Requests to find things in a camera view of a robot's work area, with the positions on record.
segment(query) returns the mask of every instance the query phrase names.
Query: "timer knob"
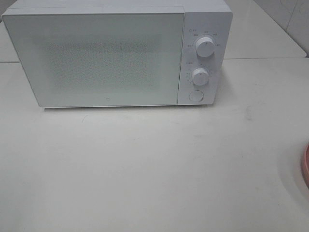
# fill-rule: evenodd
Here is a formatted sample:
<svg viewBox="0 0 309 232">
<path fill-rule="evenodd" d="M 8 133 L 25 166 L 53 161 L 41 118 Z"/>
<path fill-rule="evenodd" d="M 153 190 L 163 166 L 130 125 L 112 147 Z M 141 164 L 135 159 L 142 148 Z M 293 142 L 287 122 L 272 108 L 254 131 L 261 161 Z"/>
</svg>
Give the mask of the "timer knob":
<svg viewBox="0 0 309 232">
<path fill-rule="evenodd" d="M 211 56 L 214 52 L 214 47 L 215 47 L 214 44 L 215 44 L 214 40 L 209 36 L 200 38 L 195 44 L 197 54 L 200 57 Z"/>
<path fill-rule="evenodd" d="M 209 81 L 209 72 L 206 69 L 195 69 L 192 72 L 192 81 L 196 86 L 203 86 Z"/>
</svg>

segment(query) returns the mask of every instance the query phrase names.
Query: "white microwave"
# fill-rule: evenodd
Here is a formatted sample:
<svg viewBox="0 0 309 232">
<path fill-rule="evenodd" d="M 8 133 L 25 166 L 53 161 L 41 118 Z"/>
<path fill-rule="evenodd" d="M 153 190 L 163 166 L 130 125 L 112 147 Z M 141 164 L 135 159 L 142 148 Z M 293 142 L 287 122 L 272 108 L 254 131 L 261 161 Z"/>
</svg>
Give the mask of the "white microwave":
<svg viewBox="0 0 309 232">
<path fill-rule="evenodd" d="M 212 104 L 223 0 L 18 0 L 2 15 L 41 107 Z"/>
</svg>

